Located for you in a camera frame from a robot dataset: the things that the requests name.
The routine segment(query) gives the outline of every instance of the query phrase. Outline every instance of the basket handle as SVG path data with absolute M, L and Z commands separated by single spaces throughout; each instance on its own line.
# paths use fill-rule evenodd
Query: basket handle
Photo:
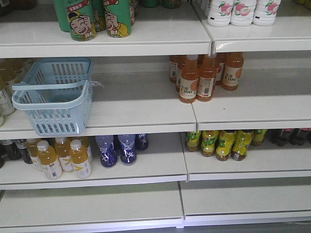
M 44 84 L 44 85 L 28 85 L 26 82 L 20 82 L 12 86 L 12 89 L 15 91 L 24 91 L 24 90 L 48 90 L 48 89 L 67 89 L 75 88 L 84 85 L 86 81 L 82 80 L 76 83 L 67 83 L 67 84 Z

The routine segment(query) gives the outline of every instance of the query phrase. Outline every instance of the blue bottle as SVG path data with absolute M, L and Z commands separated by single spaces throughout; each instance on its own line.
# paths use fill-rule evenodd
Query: blue bottle
M 136 160 L 135 152 L 135 134 L 118 135 L 121 145 L 121 161 L 125 164 L 131 164 Z
M 95 139 L 101 151 L 101 164 L 104 167 L 112 167 L 117 163 L 117 154 L 113 144 L 113 135 L 95 136 Z

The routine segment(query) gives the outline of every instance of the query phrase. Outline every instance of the shopping basket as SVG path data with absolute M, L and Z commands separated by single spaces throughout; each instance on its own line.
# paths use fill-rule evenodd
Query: shopping basket
M 87 58 L 44 58 L 12 86 L 14 107 L 24 110 L 40 136 L 82 133 L 92 102 L 93 63 Z

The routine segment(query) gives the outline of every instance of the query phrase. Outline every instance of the white bottle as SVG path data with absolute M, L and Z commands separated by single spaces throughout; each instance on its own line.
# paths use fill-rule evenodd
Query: white bottle
M 233 0 L 212 0 L 207 17 L 209 25 L 225 27 L 230 23 Z
M 234 0 L 230 23 L 245 27 L 252 23 L 256 0 Z
M 259 26 L 274 24 L 280 3 L 281 0 L 257 0 L 253 23 Z

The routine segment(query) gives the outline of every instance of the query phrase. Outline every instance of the store shelf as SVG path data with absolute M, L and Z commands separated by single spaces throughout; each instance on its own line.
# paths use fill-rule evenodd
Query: store shelf
M 148 149 L 138 151 L 134 164 L 124 165 L 118 157 L 118 162 L 111 168 L 101 165 L 99 149 L 93 141 L 92 174 L 85 179 L 77 178 L 74 172 L 63 172 L 60 178 L 52 181 L 47 179 L 43 172 L 37 171 L 33 165 L 24 163 L 22 159 L 17 161 L 6 159 L 0 170 L 0 190 L 185 181 L 187 169 L 179 134 L 155 133 L 149 134 L 148 139 Z
M 181 183 L 185 226 L 311 219 L 310 178 Z
M 194 102 L 199 130 L 310 128 L 310 69 L 243 70 L 239 87 Z
M 213 44 L 211 52 L 283 51 L 311 49 L 311 11 L 291 0 L 283 0 L 272 26 L 229 24 L 213 27 L 207 23 L 200 6 L 192 3 Z
M 183 147 L 186 134 L 182 133 Z M 222 162 L 215 156 L 204 157 L 201 151 L 189 152 L 184 148 L 189 181 L 234 180 L 256 178 L 311 176 L 311 144 L 286 144 L 279 147 L 270 142 L 269 132 L 258 147 L 249 146 L 243 161 L 229 158 Z
M 106 31 L 78 42 L 58 27 L 52 4 L 14 11 L 0 22 L 0 57 L 143 56 L 209 53 L 210 38 L 190 4 L 178 9 L 140 8 L 132 33 L 112 38 Z
M 194 131 L 191 104 L 179 101 L 168 72 L 94 74 L 105 89 L 94 87 L 86 130 L 81 135 Z M 0 139 L 37 138 L 23 111 L 5 117 Z
M 9 190 L 0 208 L 1 233 L 156 228 L 183 216 L 177 183 Z

